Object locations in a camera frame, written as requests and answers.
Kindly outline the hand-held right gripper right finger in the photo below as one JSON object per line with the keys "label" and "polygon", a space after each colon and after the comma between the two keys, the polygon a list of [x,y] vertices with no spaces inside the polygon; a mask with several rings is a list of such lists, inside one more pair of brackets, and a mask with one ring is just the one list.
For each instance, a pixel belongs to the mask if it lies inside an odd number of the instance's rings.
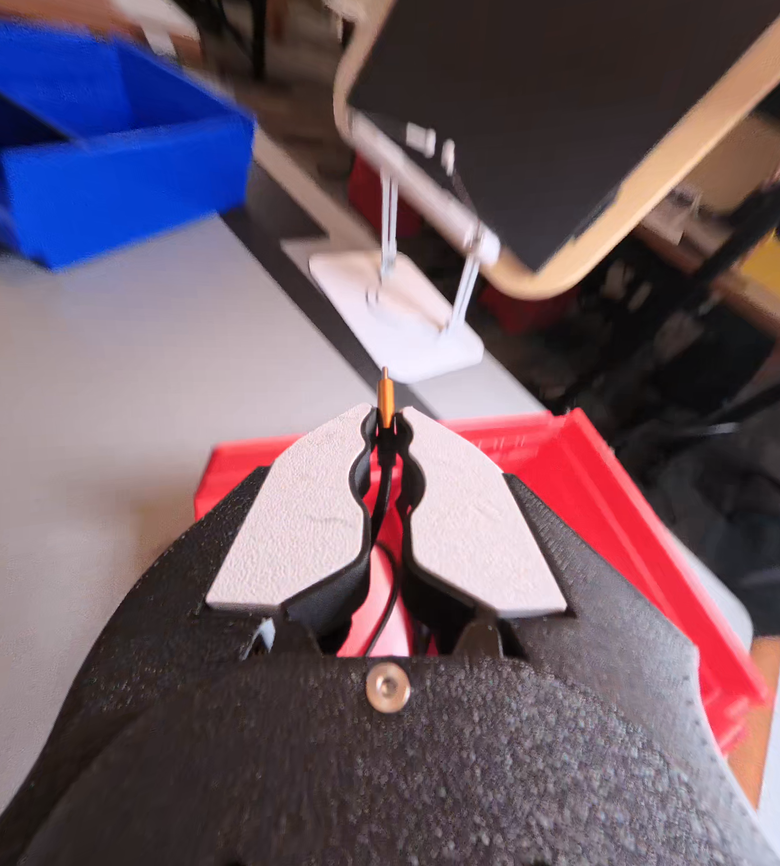
{"label": "hand-held right gripper right finger", "polygon": [[566,600],[504,471],[412,407],[399,416],[403,598],[438,640],[488,621],[564,615]]}

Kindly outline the red box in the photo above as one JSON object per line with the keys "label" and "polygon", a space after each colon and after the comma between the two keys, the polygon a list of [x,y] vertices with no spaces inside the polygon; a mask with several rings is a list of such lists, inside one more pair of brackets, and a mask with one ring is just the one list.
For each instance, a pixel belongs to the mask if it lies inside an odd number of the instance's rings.
{"label": "red box", "polygon": [[[382,186],[377,171],[359,154],[354,154],[347,186],[348,201],[365,222],[380,235],[382,229]],[[423,230],[423,219],[401,196],[397,202],[397,239],[417,237]]]}
{"label": "red box", "polygon": [[496,290],[490,284],[482,289],[478,304],[505,333],[521,336],[544,332],[555,326],[573,308],[579,287],[546,299],[516,299]]}

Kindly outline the red storage bin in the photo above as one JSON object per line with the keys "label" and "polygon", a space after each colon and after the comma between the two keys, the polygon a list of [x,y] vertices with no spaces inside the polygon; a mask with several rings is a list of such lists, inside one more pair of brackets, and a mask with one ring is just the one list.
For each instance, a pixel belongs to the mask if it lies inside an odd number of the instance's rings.
{"label": "red storage bin", "polygon": [[[715,591],[698,577],[612,449],[582,410],[555,417],[445,420],[439,424],[513,474],[597,554],[639,590],[697,646],[702,703],[724,755],[742,741],[751,709],[769,691]],[[208,514],[255,469],[271,464],[301,435],[224,442],[212,450],[194,496],[195,520]],[[354,613],[339,656],[362,655],[389,599],[389,576],[378,577]]]}

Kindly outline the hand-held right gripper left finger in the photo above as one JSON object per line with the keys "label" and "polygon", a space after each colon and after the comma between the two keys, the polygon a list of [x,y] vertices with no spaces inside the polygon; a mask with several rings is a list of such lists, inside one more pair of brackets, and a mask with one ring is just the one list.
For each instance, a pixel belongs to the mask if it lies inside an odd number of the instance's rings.
{"label": "hand-held right gripper left finger", "polygon": [[315,636],[369,590],[374,408],[359,404],[274,460],[205,597],[214,610],[283,614]]}

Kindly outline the blue storage bin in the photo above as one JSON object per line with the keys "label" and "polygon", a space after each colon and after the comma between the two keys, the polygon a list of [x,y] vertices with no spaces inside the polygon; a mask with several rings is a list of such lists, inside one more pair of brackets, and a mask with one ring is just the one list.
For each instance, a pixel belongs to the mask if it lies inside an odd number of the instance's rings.
{"label": "blue storage bin", "polygon": [[0,246],[62,269],[240,206],[255,121],[129,41],[0,21],[0,91],[69,136],[0,164]]}

